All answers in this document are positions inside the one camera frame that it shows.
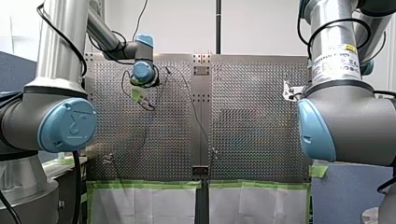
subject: silver robot arm segment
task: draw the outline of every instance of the silver robot arm segment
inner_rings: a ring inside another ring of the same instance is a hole
[[[380,3],[386,12],[377,6]],[[358,26],[356,35],[365,35],[355,38],[348,20],[358,6],[374,33],[359,50],[367,31]],[[396,1],[391,0],[311,0],[307,4],[304,16],[312,33],[328,22],[346,19],[325,27],[313,40],[312,86],[299,102],[301,145],[307,156],[396,165],[396,102],[375,99],[374,89],[361,81],[360,71],[360,63],[372,56],[395,8]],[[367,15],[380,18],[370,22]]]
[[[47,0],[44,15],[82,54],[88,32],[109,60],[134,59],[132,74],[137,83],[150,87],[158,82],[151,36],[120,42],[88,0]],[[86,100],[81,80],[80,58],[43,21],[35,79],[25,85],[22,99],[0,109],[1,142],[22,150],[82,149],[92,138],[96,112]]]

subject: blue end cap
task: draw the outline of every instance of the blue end cap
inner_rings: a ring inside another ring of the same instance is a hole
[[[332,136],[323,117],[308,99],[298,103],[300,143],[306,156],[315,160],[335,161]]]
[[[132,71],[134,78],[140,83],[148,83],[154,78],[154,71],[152,70],[149,63],[137,62],[134,64],[134,70]]]
[[[37,140],[48,152],[83,149],[96,127],[93,105],[82,98],[70,98],[54,106],[41,121]]]
[[[361,75],[370,76],[374,71],[374,60],[370,60],[365,65],[361,66]]]
[[[143,44],[147,44],[150,47],[154,47],[154,41],[152,40],[151,35],[136,35],[134,41],[142,42]]]

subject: small white object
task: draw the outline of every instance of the small white object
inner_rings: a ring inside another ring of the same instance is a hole
[[[370,208],[361,214],[361,224],[378,224],[378,208]]]
[[[283,81],[283,98],[287,101],[297,102],[303,94],[304,86],[291,87],[288,81]]]

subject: metal bracket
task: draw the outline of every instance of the metal bracket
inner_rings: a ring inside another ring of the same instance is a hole
[[[195,76],[209,76],[209,66],[194,66]]]
[[[287,101],[298,102],[303,96],[304,86],[291,87],[288,81],[283,81],[283,98]]]
[[[192,166],[192,175],[208,175],[208,166]]]

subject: perforated metal panel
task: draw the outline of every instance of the perforated metal panel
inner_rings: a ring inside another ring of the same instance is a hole
[[[211,166],[213,179],[308,181],[310,160],[300,150],[296,103],[282,98],[283,80],[304,85],[304,58],[211,55],[205,62],[210,74],[195,76],[200,65],[193,55],[158,55],[163,85],[150,91],[156,110],[148,112],[121,90],[128,66],[86,56],[86,90],[99,115],[88,149],[90,180],[191,180],[192,166],[201,164]],[[196,119],[209,148],[218,152],[209,160]]]
[[[304,85],[305,59],[213,56],[212,69],[212,178],[307,181],[296,103],[282,97],[283,80]]]
[[[98,112],[98,126],[88,149],[90,180],[191,179],[191,106],[186,89],[191,61],[188,55],[157,57],[163,84],[150,90],[155,106],[150,112],[121,90],[122,74],[131,69],[128,65],[93,57],[87,91]],[[171,66],[171,75],[165,66]],[[124,89],[129,91],[126,79]]]

